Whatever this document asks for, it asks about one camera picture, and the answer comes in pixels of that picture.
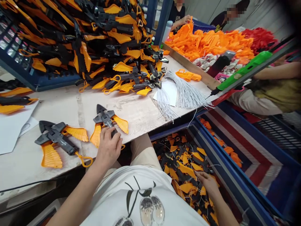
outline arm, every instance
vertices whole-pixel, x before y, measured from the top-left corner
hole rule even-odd
[[[219,188],[215,180],[205,172],[195,172],[195,174],[205,186],[210,199],[213,201],[219,226],[239,226],[233,213],[219,192]]]
[[[290,79],[290,78],[301,78],[300,76],[301,62],[291,62],[276,67],[268,67],[256,75],[255,79]]]
[[[120,133],[116,133],[111,139],[114,129],[115,127],[102,129],[95,162],[47,226],[80,225],[89,215],[91,201],[98,185],[120,155],[122,139],[119,139]]]
[[[174,29],[176,29],[177,26],[188,24],[188,22],[190,21],[190,18],[191,18],[191,16],[187,15],[187,16],[184,16],[182,19],[178,20],[177,22],[174,22],[170,31],[173,31]]]

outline black cable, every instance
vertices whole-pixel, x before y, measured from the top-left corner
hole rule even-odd
[[[55,179],[40,180],[40,181],[32,182],[32,183],[30,183],[30,184],[25,184],[25,185],[21,185],[21,186],[18,186],[18,187],[14,187],[14,188],[9,188],[9,189],[2,190],[2,191],[0,191],[0,193],[6,192],[6,191],[15,190],[15,189],[22,188],[22,187],[26,187],[26,186],[33,185],[33,184],[42,183],[42,182],[57,181],[57,180],[59,180],[59,179],[66,178],[67,176],[68,176],[68,175],[62,176],[62,177],[57,177],[57,178],[55,178]]]
[[[285,43],[287,43],[288,41],[290,41],[294,37],[295,37],[295,34],[292,34],[292,35],[288,36],[287,38],[283,39],[279,44],[277,44],[276,46],[274,46],[273,48],[271,48],[269,50],[269,52],[274,52],[276,49],[278,49],[280,46],[284,45]]]

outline hand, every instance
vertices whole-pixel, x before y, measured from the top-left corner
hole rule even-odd
[[[191,16],[190,15],[187,15],[187,16],[184,16],[182,19],[180,19],[180,23],[181,25],[184,25],[184,24],[188,24],[191,20]]]
[[[120,133],[116,133],[112,138],[111,133],[114,130],[115,127],[105,127],[100,133],[99,149],[94,164],[104,167],[105,170],[109,170],[120,155],[122,138],[120,139]]]
[[[204,185],[206,191],[209,194],[210,199],[215,203],[219,199],[222,199],[222,195],[219,192],[219,187],[217,186],[216,181],[207,173],[205,172],[197,172],[195,171],[195,175],[198,177],[198,179],[201,181],[201,183]]]

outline yellow shirt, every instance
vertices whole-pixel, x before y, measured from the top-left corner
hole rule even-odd
[[[269,81],[268,85],[254,92],[256,97],[271,100],[283,112],[301,110],[301,79]]]

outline work table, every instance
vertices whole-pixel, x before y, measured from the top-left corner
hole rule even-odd
[[[176,72],[184,68],[171,56],[167,56],[167,58],[169,59],[169,64],[164,63],[163,67],[167,66],[168,70]],[[211,90],[202,81],[191,81],[191,84],[201,90],[204,96],[209,96]],[[156,88],[145,97],[134,92],[119,94],[118,91],[105,95],[101,90],[92,90],[90,87],[83,93],[79,93],[78,88],[76,86],[68,86],[30,94],[31,98],[39,98],[39,103],[32,116],[38,121],[65,122],[72,127],[85,128],[90,138],[95,126],[93,118],[97,115],[96,105],[101,104],[108,110],[114,110],[118,117],[128,121],[128,134],[125,134],[116,126],[117,131],[121,133],[123,143],[128,143],[168,123],[164,117],[158,118],[160,116],[159,110],[156,101],[153,99]],[[216,97],[212,96],[208,100],[212,101],[214,99]],[[172,107],[172,109],[179,117],[195,110],[178,107]],[[81,161],[76,155],[69,156],[62,149],[57,148],[56,150],[63,162],[63,168],[43,168],[41,166],[43,151],[39,145],[34,143],[40,135],[39,126],[35,126],[18,139],[13,152],[0,155],[0,190],[35,181],[48,180],[81,165]],[[97,148],[92,143],[82,142],[74,137],[71,137],[70,140],[80,148],[80,155],[96,157]],[[35,185],[0,194],[0,203],[33,186]]]

